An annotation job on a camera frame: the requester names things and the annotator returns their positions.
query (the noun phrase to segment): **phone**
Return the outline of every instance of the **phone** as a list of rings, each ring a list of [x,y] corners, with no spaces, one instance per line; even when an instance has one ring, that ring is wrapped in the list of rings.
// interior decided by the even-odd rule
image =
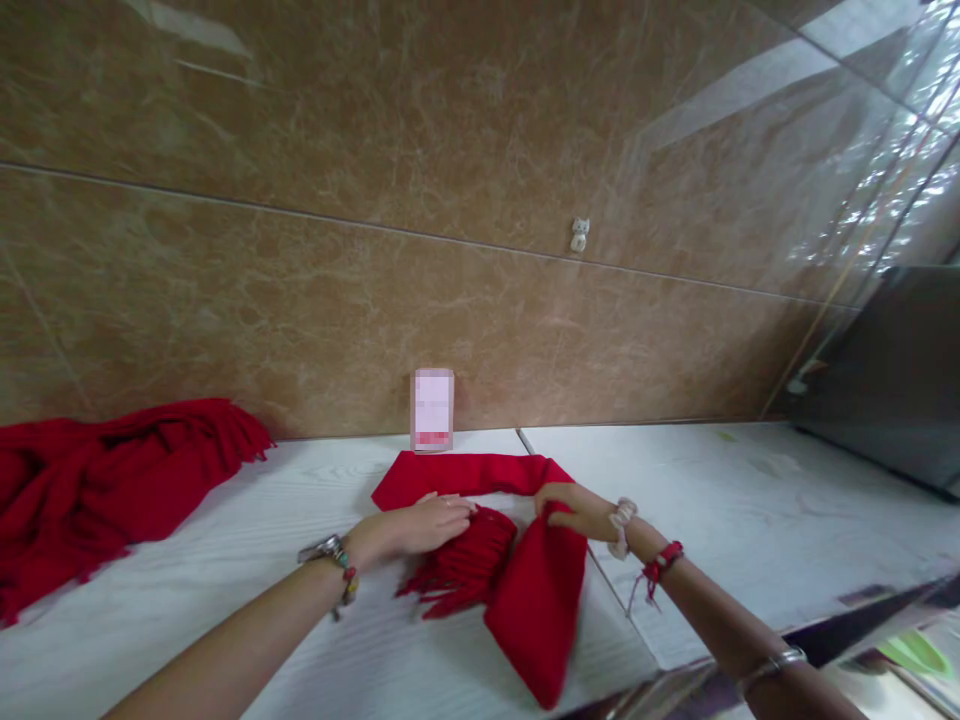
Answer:
[[[453,371],[420,368],[410,376],[410,449],[453,448]]]

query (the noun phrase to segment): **finger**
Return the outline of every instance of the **finger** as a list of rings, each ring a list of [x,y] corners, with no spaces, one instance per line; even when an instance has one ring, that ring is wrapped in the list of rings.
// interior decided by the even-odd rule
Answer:
[[[473,500],[462,498],[459,495],[441,495],[440,498],[447,504],[447,507],[465,507],[471,512],[476,512],[477,504]]]
[[[574,532],[585,535],[583,531],[583,519],[573,513],[553,512],[547,518],[547,525],[550,527],[570,528]]]
[[[444,508],[444,512],[439,516],[437,525],[447,525],[458,520],[464,520],[468,517],[470,517],[470,508],[468,507]]]
[[[559,500],[568,504],[570,483],[547,483],[534,496],[533,501],[537,508],[537,517],[543,515],[543,506],[551,500]]]
[[[466,518],[461,518],[459,520],[454,520],[445,525],[441,525],[437,530],[440,532],[440,545],[452,540],[458,535],[463,535],[467,531],[467,528],[470,527],[470,521]]]

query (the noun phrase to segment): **red bracelet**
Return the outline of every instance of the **red bracelet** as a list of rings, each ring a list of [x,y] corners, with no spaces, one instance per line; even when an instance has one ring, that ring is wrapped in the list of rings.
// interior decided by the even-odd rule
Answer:
[[[637,579],[633,583],[633,592],[630,593],[630,603],[627,605],[627,617],[630,617],[630,611],[633,608],[633,596],[637,593],[637,585],[640,584],[641,577],[647,579],[647,603],[653,605],[657,610],[660,610],[657,601],[653,599],[653,594],[657,591],[657,585],[660,584],[660,578],[663,574],[672,568],[673,564],[682,557],[683,545],[678,540],[674,540],[657,553],[657,556],[653,560],[643,566],[643,572],[637,575]]]

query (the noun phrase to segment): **bracelet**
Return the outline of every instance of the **bracelet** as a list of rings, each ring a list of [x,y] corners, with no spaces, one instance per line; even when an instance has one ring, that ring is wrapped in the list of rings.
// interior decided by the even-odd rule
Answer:
[[[627,547],[627,535],[624,528],[630,523],[634,515],[637,514],[636,504],[629,498],[620,498],[617,501],[617,509],[610,513],[610,524],[617,530],[617,541],[607,543],[607,549],[617,560],[624,560],[630,552]]]
[[[660,584],[660,578],[663,574],[673,567],[673,564],[683,557],[683,544],[677,540],[667,545],[663,550],[657,553],[657,556],[643,566],[643,572],[637,575],[633,583],[633,592],[630,593],[630,602],[627,603],[627,617],[633,609],[633,598],[637,594],[637,585],[640,584],[640,578],[647,579],[647,604],[653,605],[657,610],[660,606],[653,599],[653,594],[657,591],[657,585]]]
[[[787,665],[806,661],[807,654],[796,646],[784,650],[782,653],[771,655],[752,673],[737,680],[737,695],[740,696],[741,700],[746,700],[745,695],[764,678],[779,675]]]
[[[340,606],[334,606],[333,608],[333,619],[335,621],[340,620],[340,607],[346,607],[357,599],[357,588],[360,585],[357,569],[350,564],[350,555],[343,549],[343,540],[346,540],[346,538],[341,540],[339,535],[333,534],[316,545],[309,545],[297,553],[297,562],[300,564],[330,558],[343,568],[343,579],[347,583],[347,587],[340,598]]]

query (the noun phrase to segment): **white tabletop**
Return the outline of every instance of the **white tabletop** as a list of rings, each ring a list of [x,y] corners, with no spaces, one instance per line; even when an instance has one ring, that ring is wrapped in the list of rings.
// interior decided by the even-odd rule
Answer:
[[[905,590],[957,572],[960,507],[786,424],[523,429],[533,452],[680,540],[708,575],[785,632],[849,610],[870,585]],[[640,563],[591,549],[626,605]],[[707,656],[662,591],[633,621],[660,667]]]
[[[94,718],[294,568],[296,551],[375,511],[370,493],[409,437],[283,443],[216,488],[170,538],[0,631],[0,715]],[[454,452],[526,451],[513,430],[457,433]],[[529,499],[486,496],[521,522]],[[393,598],[404,572],[363,578],[341,623],[324,620],[251,706],[250,718],[515,718],[542,713],[482,608],[419,621]],[[630,687],[656,664],[588,558],[561,714]]]

